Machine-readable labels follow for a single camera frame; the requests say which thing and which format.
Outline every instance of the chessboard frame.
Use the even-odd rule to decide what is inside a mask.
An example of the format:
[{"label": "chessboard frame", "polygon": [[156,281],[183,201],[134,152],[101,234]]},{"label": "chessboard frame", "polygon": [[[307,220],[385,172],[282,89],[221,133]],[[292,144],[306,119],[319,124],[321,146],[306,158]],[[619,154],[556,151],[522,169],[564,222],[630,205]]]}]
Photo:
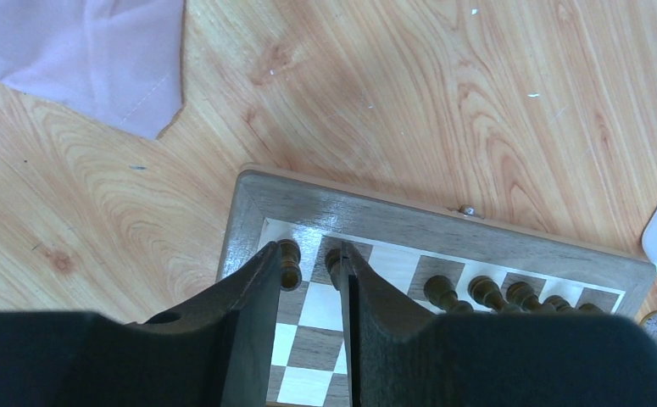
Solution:
[{"label": "chessboard frame", "polygon": [[379,192],[248,164],[236,181],[217,281],[259,249],[266,219],[473,259],[625,292],[634,317],[657,271],[630,254]]}]

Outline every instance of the pawn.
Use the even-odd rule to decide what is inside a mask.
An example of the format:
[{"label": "pawn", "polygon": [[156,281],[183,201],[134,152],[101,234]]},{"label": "pawn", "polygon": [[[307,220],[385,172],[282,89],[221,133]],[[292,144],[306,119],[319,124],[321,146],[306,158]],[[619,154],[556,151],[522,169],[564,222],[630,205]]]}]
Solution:
[{"label": "pawn", "polygon": [[474,301],[499,313],[520,313],[521,307],[508,304],[500,287],[490,277],[478,276],[468,284],[468,294]]},{"label": "pawn", "polygon": [[473,312],[467,301],[458,300],[453,283],[446,276],[433,276],[423,286],[428,301],[445,312]]},{"label": "pawn", "polygon": [[603,310],[598,308],[598,306],[595,304],[586,303],[578,307],[578,309],[582,312],[587,312],[591,314],[603,314]]},{"label": "pawn", "polygon": [[560,313],[575,313],[577,309],[571,307],[571,303],[567,302],[565,298],[562,298],[560,295],[551,295],[545,299],[546,304],[552,304],[555,307],[555,310]]},{"label": "pawn", "polygon": [[299,266],[301,262],[301,248],[291,239],[278,242],[281,248],[281,290],[293,291],[301,285],[303,273]]},{"label": "pawn", "polygon": [[333,288],[335,288],[337,291],[341,291],[341,249],[334,248],[326,253],[324,264],[326,265],[326,270],[328,270],[328,276],[331,277]]},{"label": "pawn", "polygon": [[511,284],[505,292],[505,299],[509,303],[515,304],[526,311],[535,313],[551,313],[555,312],[555,306],[552,304],[540,304],[537,299],[535,290],[527,282],[517,282]]}]

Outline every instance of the light wood tabletop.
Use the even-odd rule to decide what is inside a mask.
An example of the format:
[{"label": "light wood tabletop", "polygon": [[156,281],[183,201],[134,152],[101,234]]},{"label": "light wood tabletop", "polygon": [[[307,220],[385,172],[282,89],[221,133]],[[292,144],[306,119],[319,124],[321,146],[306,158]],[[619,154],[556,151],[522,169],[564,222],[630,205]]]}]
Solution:
[{"label": "light wood tabletop", "polygon": [[0,84],[0,309],[198,293],[248,162],[642,253],[657,2],[189,0],[184,37],[156,142]]}]

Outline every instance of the lavender fabric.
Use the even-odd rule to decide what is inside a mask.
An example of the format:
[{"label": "lavender fabric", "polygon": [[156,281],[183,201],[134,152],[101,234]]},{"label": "lavender fabric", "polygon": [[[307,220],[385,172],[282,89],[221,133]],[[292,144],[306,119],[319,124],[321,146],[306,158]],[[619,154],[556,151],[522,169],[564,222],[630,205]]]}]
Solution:
[{"label": "lavender fabric", "polygon": [[183,0],[0,0],[0,81],[154,139],[181,107]]}]

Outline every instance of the chessboard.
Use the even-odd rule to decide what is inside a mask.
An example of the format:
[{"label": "chessboard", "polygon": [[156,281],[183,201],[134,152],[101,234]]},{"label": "chessboard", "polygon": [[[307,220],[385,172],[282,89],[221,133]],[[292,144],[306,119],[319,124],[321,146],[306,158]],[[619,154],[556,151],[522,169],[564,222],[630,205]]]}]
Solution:
[{"label": "chessboard", "polygon": [[489,312],[467,293],[488,276],[503,295],[527,282],[543,301],[560,295],[573,307],[633,316],[652,285],[654,267],[625,254],[524,231],[421,203],[294,174],[252,167],[237,181],[220,261],[231,274],[267,242],[292,239],[303,281],[281,292],[267,401],[348,405],[340,293],[323,264],[352,243],[386,281],[433,312],[425,282],[444,275],[459,298]]}]

